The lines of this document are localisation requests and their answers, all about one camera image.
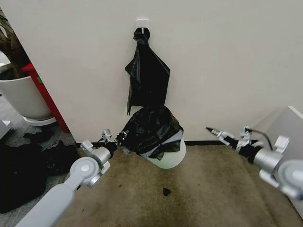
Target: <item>black plastic bag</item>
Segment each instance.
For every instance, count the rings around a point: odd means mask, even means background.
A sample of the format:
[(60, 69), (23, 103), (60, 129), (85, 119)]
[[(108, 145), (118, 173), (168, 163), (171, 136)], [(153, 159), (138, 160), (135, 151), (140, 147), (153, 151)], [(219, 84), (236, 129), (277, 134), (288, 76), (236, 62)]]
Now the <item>black plastic bag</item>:
[(0, 145), (0, 213), (40, 196), (45, 190), (46, 167), (38, 144)]
[(134, 59), (125, 68), (130, 75), (128, 115), (132, 105), (163, 106), (169, 83), (170, 69), (149, 47), (150, 31), (143, 29), (144, 34), (142, 28), (137, 28), (134, 32), (137, 48)]
[(68, 173), (72, 164), (79, 158), (77, 146), (65, 146), (62, 140), (57, 140), (50, 149), (45, 149), (42, 155), (46, 161), (48, 175)]
[[(159, 160), (164, 152), (180, 150), (183, 135), (183, 128), (165, 106), (142, 108), (134, 113), (123, 131), (128, 131), (123, 146), (137, 155), (149, 154), (148, 157)], [(177, 140), (167, 142), (178, 134)]]

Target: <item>black debris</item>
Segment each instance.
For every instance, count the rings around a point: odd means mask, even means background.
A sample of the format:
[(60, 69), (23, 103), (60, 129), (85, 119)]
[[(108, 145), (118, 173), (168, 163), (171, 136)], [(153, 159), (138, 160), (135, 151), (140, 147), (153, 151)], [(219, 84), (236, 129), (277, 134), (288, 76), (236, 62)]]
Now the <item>black debris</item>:
[(163, 195), (168, 196), (171, 193), (171, 191), (167, 188), (163, 188)]
[(72, 164), (79, 158), (76, 145), (65, 146), (62, 140), (57, 140), (50, 149), (42, 151), (46, 160), (48, 175), (68, 173)]
[(41, 129), (42, 132), (37, 132), (35, 134), (25, 133), (23, 137), (30, 139), (32, 143), (42, 143), (48, 141), (52, 137), (53, 131), (48, 127), (41, 127)]

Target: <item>adhesive wall hook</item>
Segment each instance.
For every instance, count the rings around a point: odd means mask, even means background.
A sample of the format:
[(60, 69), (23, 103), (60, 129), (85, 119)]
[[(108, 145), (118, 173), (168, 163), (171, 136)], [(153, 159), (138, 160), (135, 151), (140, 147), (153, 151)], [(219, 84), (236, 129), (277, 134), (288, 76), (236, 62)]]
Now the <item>adhesive wall hook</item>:
[(140, 27), (142, 34), (144, 34), (144, 28), (149, 28), (148, 19), (137, 19), (137, 27)]

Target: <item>white wall hook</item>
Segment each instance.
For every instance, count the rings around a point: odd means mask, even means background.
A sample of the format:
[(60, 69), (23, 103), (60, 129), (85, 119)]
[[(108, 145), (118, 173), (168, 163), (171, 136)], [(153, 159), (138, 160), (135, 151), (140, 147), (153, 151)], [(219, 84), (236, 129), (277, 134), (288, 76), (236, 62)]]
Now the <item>white wall hook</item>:
[(137, 27), (146, 27), (149, 28), (149, 20), (146, 18), (137, 19)]

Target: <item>gray floor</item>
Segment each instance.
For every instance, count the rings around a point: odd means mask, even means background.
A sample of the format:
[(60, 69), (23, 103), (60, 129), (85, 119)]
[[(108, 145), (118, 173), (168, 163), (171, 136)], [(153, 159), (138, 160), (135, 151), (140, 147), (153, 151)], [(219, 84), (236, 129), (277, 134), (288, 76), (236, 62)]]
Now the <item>gray floor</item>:
[[(22, 144), (30, 143), (29, 139), (25, 139), (22, 137), (24, 133), (36, 133), (41, 131), (39, 127), (28, 125), (23, 120), (21, 115), (19, 115), (14, 110), (14, 108), (7, 102), (7, 100), (3, 96), (0, 96), (0, 119), (9, 120), (13, 124), (14, 130), (9, 132), (0, 141), (12, 147), (17, 147)], [(49, 141), (40, 144), (43, 149), (50, 148), (56, 140), (63, 140), (65, 145), (70, 145), (75, 142), (72, 135), (70, 133), (63, 133), (57, 124), (51, 125), (51, 129), (54, 131), (54, 134), (49, 139)], [(48, 190), (50, 190), (56, 184), (64, 182), (65, 178), (66, 174), (48, 177), (46, 182), (45, 193), (47, 193)], [(11, 212), (0, 214), (0, 227), (15, 226), (27, 214), (27, 212), (41, 199), (41, 197), (38, 197)]]

